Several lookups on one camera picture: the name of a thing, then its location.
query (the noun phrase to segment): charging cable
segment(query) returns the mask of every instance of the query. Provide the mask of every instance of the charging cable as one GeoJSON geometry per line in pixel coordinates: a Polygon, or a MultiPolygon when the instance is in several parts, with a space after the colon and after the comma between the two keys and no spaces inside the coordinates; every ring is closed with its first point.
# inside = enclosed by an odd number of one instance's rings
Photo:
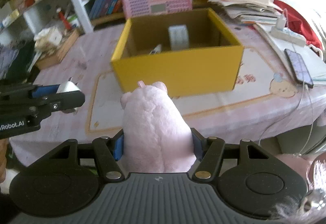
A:
{"type": "Polygon", "coordinates": [[[311,97],[310,97],[310,94],[309,94],[309,88],[307,85],[305,85],[305,89],[307,90],[307,94],[308,94],[308,98],[309,98],[309,102],[310,102],[310,107],[311,107],[311,128],[310,128],[310,132],[309,132],[309,135],[308,135],[308,138],[307,138],[307,141],[306,143],[304,144],[304,146],[302,147],[302,149],[299,151],[298,153],[298,156],[301,156],[301,152],[304,150],[304,148],[307,146],[308,142],[309,142],[309,139],[310,139],[310,136],[311,136],[311,133],[312,133],[312,127],[314,125],[314,108],[312,107],[312,101],[311,101],[311,97]]]}
{"type": "Polygon", "coordinates": [[[268,127],[266,127],[266,129],[263,131],[263,133],[260,135],[260,137],[259,137],[259,140],[258,140],[258,146],[260,146],[260,141],[261,141],[261,138],[262,138],[262,136],[265,134],[265,132],[269,129],[269,128],[271,128],[273,125],[275,125],[276,123],[278,123],[279,121],[281,121],[281,120],[283,120],[284,118],[287,118],[287,117],[289,117],[295,110],[297,110],[298,108],[299,108],[299,105],[300,105],[300,103],[301,103],[301,101],[302,101],[302,98],[303,98],[303,96],[304,96],[304,85],[305,85],[305,83],[303,83],[303,85],[302,85],[302,94],[301,94],[301,98],[300,98],[300,100],[299,100],[299,103],[297,104],[297,106],[292,110],[292,111],[290,111],[285,117],[281,117],[280,119],[278,119],[278,120],[276,120],[275,122],[273,122],[272,124],[270,124],[268,127]]]}
{"type": "MultiPolygon", "coordinates": [[[[282,15],[286,17],[286,26],[287,28],[289,28],[289,13],[287,11],[287,9],[285,8],[283,11],[282,11],[282,15]]],[[[298,53],[294,44],[292,43],[292,48],[293,48],[293,51],[295,53],[298,53]]],[[[303,69],[302,69],[302,64],[300,63],[300,69],[301,69],[301,72],[303,72],[303,69]]],[[[302,98],[304,96],[304,92],[307,91],[307,95],[308,95],[308,98],[309,98],[309,102],[310,102],[310,107],[311,107],[311,115],[312,115],[312,122],[311,122],[311,128],[310,128],[310,132],[309,132],[309,135],[308,135],[308,138],[307,138],[307,141],[306,143],[304,144],[304,146],[302,147],[302,149],[299,151],[299,153],[297,154],[298,156],[301,156],[301,152],[304,150],[304,148],[307,146],[309,140],[310,140],[310,137],[311,137],[311,133],[312,133],[312,128],[313,128],[313,125],[314,125],[314,108],[312,106],[312,101],[311,101],[311,97],[310,97],[310,94],[309,94],[309,87],[307,86],[307,84],[305,84],[304,80],[303,80],[303,85],[302,85],[302,94],[301,94],[301,98],[300,98],[300,101],[298,103],[298,105],[292,110],[290,111],[285,117],[282,117],[281,119],[273,122],[271,125],[269,125],[264,131],[263,133],[260,135],[259,137],[259,141],[258,141],[258,145],[260,146],[260,142],[261,142],[261,138],[262,136],[265,134],[265,132],[270,128],[272,127],[274,124],[278,123],[280,120],[290,116],[295,110],[297,110],[299,108],[299,105],[302,101],[302,98]]]]}

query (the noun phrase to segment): gray textured grip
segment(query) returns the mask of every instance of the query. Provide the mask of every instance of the gray textured grip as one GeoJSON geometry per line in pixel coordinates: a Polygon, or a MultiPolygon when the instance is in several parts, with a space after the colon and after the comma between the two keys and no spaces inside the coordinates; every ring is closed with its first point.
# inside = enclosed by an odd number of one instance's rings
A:
{"type": "Polygon", "coordinates": [[[20,213],[12,224],[275,224],[243,216],[227,207],[209,184],[186,173],[132,173],[104,186],[84,209],[68,216],[40,218],[20,213]]]}

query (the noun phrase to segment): red cloth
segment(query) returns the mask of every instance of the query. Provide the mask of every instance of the red cloth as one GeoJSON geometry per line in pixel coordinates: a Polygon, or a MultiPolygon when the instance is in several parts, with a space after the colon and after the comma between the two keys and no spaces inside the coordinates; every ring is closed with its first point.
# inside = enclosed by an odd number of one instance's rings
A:
{"type": "Polygon", "coordinates": [[[322,49],[321,41],[319,41],[316,33],[299,12],[280,0],[274,0],[274,4],[278,5],[282,9],[287,9],[289,13],[289,29],[303,35],[307,39],[307,45],[313,44],[315,47],[322,49]]]}

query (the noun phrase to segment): pink tablecloth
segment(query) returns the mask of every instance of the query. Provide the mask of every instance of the pink tablecloth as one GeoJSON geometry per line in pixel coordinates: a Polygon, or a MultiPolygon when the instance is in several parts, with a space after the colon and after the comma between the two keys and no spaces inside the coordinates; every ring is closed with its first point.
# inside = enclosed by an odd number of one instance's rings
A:
{"type": "MultiPolygon", "coordinates": [[[[238,26],[227,19],[226,22],[245,46],[258,50],[276,72],[283,74],[284,79],[288,79],[277,55],[252,27],[241,26],[238,30],[236,29],[238,26]]],[[[86,143],[96,137],[113,136],[116,133],[116,130],[111,130],[89,134],[85,124],[94,83],[100,73],[111,70],[110,57],[122,29],[123,25],[117,25],[81,36],[61,64],[40,72],[35,84],[58,84],[73,77],[73,81],[78,82],[78,87],[84,92],[86,101],[75,114],[54,113],[42,121],[42,128],[39,131],[11,138],[13,150],[24,165],[30,165],[66,139],[75,138],[80,143],[86,143]],[[86,54],[87,69],[81,66],[85,58],[80,48],[86,54]]],[[[215,135],[227,143],[238,143],[243,138],[258,140],[266,128],[275,122],[264,132],[262,138],[276,136],[296,127],[311,124],[312,115],[307,95],[304,95],[298,109],[291,113],[301,98],[302,89],[301,87],[297,89],[298,93],[291,98],[272,95],[254,103],[244,103],[240,107],[224,107],[223,110],[208,111],[184,118],[190,127],[195,127],[204,136],[215,135]]],[[[315,120],[326,108],[326,89],[315,87],[309,92],[315,120]]]]}

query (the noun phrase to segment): power strip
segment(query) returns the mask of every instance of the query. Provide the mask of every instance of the power strip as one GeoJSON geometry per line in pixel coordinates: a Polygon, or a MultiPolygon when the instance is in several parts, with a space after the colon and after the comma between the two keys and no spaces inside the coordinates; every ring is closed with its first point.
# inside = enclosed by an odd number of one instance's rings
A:
{"type": "Polygon", "coordinates": [[[279,30],[276,26],[272,27],[271,35],[275,38],[294,43],[300,47],[304,47],[307,43],[307,40],[301,34],[291,31],[289,28],[283,28],[279,30]]]}

